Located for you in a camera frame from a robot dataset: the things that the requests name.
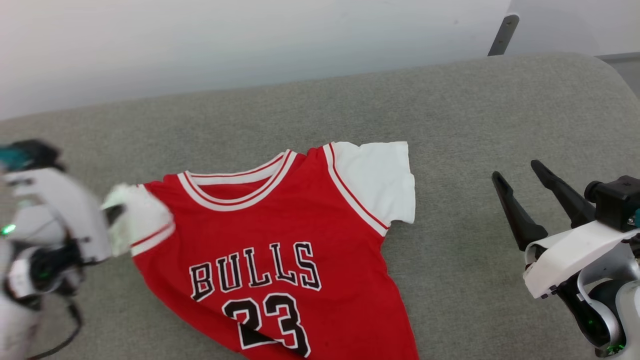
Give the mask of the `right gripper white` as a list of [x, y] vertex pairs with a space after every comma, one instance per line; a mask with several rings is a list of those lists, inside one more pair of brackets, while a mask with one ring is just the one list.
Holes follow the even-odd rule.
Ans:
[[638, 228], [622, 232], [595, 221], [595, 207], [573, 187], [538, 159], [530, 162], [542, 186], [551, 191], [570, 219], [572, 229], [549, 235], [535, 223], [515, 198], [514, 189], [494, 171], [491, 179], [510, 230], [520, 251], [525, 251], [525, 285], [533, 298], [551, 293], [574, 274], [606, 255], [622, 240], [639, 233]]

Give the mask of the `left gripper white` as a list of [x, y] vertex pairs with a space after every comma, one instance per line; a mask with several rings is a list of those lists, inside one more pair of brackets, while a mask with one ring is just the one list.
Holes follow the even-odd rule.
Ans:
[[56, 168], [4, 174], [18, 200], [9, 240], [37, 246], [78, 246], [82, 264], [112, 257], [109, 227], [126, 212], [123, 203], [101, 209], [98, 198], [77, 180]]

